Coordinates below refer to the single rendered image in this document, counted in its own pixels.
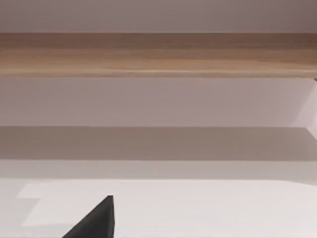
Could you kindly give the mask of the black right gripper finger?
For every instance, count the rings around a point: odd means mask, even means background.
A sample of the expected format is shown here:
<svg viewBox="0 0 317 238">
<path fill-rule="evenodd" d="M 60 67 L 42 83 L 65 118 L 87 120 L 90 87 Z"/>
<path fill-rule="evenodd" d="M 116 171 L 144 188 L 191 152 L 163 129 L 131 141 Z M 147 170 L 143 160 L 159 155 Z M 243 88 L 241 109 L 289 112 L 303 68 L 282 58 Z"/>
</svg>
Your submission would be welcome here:
<svg viewBox="0 0 317 238">
<path fill-rule="evenodd" d="M 114 197 L 107 196 L 62 238 L 114 238 Z"/>
</svg>

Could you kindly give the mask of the wooden shelf board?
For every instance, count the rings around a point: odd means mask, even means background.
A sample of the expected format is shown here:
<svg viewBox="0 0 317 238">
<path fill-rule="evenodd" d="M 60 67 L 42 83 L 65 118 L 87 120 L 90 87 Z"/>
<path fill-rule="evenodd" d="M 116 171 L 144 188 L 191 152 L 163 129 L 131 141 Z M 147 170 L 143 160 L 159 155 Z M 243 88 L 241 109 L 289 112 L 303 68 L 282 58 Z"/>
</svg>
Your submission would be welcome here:
<svg viewBox="0 0 317 238">
<path fill-rule="evenodd" d="M 317 79 L 317 33 L 0 33 L 0 76 Z"/>
</svg>

